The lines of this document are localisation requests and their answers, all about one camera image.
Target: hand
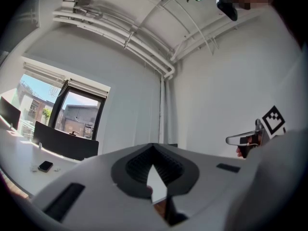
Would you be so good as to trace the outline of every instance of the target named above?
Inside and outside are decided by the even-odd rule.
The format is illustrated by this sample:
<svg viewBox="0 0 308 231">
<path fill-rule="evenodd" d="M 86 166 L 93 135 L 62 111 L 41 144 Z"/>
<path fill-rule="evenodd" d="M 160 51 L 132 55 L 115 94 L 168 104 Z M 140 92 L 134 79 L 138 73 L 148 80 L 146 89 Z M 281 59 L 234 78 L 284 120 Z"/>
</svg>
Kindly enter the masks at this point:
<svg viewBox="0 0 308 231">
<path fill-rule="evenodd" d="M 247 139 L 248 139 L 248 144 L 251 144 L 251 142 L 252 142 L 252 137 L 249 136 L 249 137 L 247 137 Z M 261 144 L 261 141 L 262 141 L 262 136 L 261 136 L 261 135 L 258 135 L 258 145 Z M 237 153 L 237 156 L 238 156 L 238 157 L 243 157 L 240 148 L 237 147 L 236 153 Z"/>
</svg>

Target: black slot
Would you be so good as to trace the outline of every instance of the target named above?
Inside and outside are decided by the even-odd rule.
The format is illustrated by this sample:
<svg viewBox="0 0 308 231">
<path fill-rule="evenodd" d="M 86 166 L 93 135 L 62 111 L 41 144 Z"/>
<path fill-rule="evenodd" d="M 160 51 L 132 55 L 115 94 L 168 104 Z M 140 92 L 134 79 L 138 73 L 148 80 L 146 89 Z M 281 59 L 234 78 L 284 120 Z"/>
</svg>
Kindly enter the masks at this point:
<svg viewBox="0 0 308 231">
<path fill-rule="evenodd" d="M 85 186 L 71 183 L 60 195 L 46 208 L 44 213 L 58 222 L 61 222 L 77 200 Z"/>
<path fill-rule="evenodd" d="M 240 144 L 247 144 L 248 143 L 248 138 L 247 137 L 241 137 L 240 138 Z"/>
<path fill-rule="evenodd" d="M 233 172 L 233 173 L 238 173 L 241 169 L 240 167 L 232 166 L 228 164 L 218 164 L 216 167 Z"/>
</svg>

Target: ceiling bracket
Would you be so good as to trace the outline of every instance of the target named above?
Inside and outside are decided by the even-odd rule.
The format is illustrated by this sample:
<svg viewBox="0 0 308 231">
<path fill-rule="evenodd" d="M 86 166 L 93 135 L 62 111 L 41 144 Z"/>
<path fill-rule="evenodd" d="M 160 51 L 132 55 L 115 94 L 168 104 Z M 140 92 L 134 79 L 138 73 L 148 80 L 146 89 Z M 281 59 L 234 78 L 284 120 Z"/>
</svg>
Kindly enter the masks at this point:
<svg viewBox="0 0 308 231">
<path fill-rule="evenodd" d="M 134 32 L 130 32 L 129 37 L 128 37 L 127 40 L 125 41 L 124 48 L 123 48 L 124 50 L 126 49 L 128 43 L 130 42 L 130 39 L 131 39 L 131 37 L 133 36 L 133 34 L 134 34 Z"/>
<path fill-rule="evenodd" d="M 176 50 L 175 50 L 173 56 L 170 58 L 171 61 L 173 61 L 173 60 L 177 57 L 177 55 L 178 55 L 178 53 L 179 53 L 179 50 L 180 50 L 182 44 L 183 44 L 183 41 L 177 46 L 177 48 L 176 48 Z"/>
<path fill-rule="evenodd" d="M 217 42 L 216 42 L 216 39 L 215 39 L 215 37 L 214 36 L 210 36 L 212 39 L 213 39 L 213 43 L 214 43 L 214 45 L 216 46 L 216 48 L 219 50 L 219 46 L 218 46 L 218 44 L 217 44 Z"/>
</svg>

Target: black phone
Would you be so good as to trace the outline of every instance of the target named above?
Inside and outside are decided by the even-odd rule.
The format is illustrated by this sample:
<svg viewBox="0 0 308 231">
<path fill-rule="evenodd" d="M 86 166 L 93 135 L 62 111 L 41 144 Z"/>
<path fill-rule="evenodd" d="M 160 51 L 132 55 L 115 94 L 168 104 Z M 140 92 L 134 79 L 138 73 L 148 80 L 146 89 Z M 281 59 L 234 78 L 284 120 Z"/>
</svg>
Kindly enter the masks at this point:
<svg viewBox="0 0 308 231">
<path fill-rule="evenodd" d="M 48 172 L 48 170 L 52 167 L 53 163 L 45 161 L 40 166 L 38 166 L 38 169 L 43 172 Z"/>
</svg>

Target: desk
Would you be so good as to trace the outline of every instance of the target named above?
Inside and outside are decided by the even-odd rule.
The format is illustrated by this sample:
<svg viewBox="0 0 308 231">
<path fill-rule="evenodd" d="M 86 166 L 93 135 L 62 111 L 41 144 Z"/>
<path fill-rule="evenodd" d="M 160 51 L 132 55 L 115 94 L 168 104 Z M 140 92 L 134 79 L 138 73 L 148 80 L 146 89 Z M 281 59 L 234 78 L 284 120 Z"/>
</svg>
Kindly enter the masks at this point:
<svg viewBox="0 0 308 231">
<path fill-rule="evenodd" d="M 40 150 L 24 137 L 17 137 L 0 117 L 0 167 L 7 177 L 30 197 L 64 174 L 78 161 Z M 33 172 L 44 161 L 53 163 L 47 172 Z"/>
</svg>

